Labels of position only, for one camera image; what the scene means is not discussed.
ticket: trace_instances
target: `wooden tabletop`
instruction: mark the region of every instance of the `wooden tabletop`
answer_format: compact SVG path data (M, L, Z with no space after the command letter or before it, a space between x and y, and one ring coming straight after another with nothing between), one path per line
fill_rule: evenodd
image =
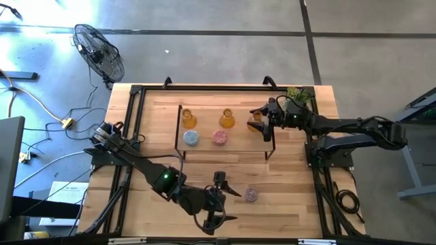
M115 84L106 122L124 121L132 84ZM319 113L337 118L338 112L331 86L314 86ZM254 109L263 106L279 92L250 91L147 91L140 133L145 136L143 155L175 154L174 141L178 105L188 107ZM129 126L133 133L139 99L136 98ZM243 197L226 195L225 210L238 219L225 222L215 231L228 238L320 238L315 188L307 168L303 144L305 132L295 129L275 130L276 151L268 161L263 152L190 152L184 165L187 184L205 187L212 183L215 171L226 171L230 186L240 194L249 188L259 192L255 203ZM177 159L153 159L153 162L178 168ZM80 217L79 231L89 227L107 204L114 167L106 166L91 176L88 194ZM352 177L343 169L331 169L332 179L340 189L356 193ZM118 214L117 204L112 228ZM326 207L330 230L330 208ZM364 233L356 215L346 214L349 221ZM206 213L198 214L200 223ZM207 237L194 224L193 217L175 203L156 195L144 176L134 170L127 201L123 236Z

